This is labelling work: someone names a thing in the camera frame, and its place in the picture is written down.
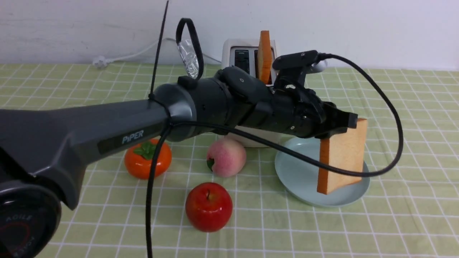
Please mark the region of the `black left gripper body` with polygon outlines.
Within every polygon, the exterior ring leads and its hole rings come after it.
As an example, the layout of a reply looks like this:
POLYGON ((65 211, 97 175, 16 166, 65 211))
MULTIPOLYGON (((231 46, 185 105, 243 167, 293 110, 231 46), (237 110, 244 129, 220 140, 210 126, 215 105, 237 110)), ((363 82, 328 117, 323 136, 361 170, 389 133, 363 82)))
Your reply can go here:
POLYGON ((313 90, 274 90, 269 101, 260 101, 251 111, 251 128, 289 134, 299 138, 325 139, 336 134, 326 121, 329 107, 313 90))

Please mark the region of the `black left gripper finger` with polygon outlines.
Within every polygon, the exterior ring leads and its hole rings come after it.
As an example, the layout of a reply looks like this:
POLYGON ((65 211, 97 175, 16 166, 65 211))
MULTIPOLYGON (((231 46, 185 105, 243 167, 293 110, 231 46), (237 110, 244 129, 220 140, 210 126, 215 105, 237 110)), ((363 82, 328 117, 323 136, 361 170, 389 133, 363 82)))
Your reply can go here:
POLYGON ((325 138, 344 134, 349 128, 355 129, 357 127, 358 114, 340 110, 332 102, 325 102, 325 111, 325 138))

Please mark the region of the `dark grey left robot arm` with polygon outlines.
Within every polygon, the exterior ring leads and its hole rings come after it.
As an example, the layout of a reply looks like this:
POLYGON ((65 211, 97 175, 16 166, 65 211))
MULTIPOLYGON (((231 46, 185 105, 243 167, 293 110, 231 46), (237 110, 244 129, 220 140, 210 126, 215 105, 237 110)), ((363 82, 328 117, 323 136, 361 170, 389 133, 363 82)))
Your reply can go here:
POLYGON ((180 142, 236 126, 325 138, 357 127, 358 116, 324 102, 299 81, 274 87, 237 67, 212 78, 178 78, 148 100, 56 110, 1 110, 1 257, 33 258, 53 237, 61 204, 75 209, 89 164, 166 133, 180 142), (287 85, 297 83, 295 88, 287 85))

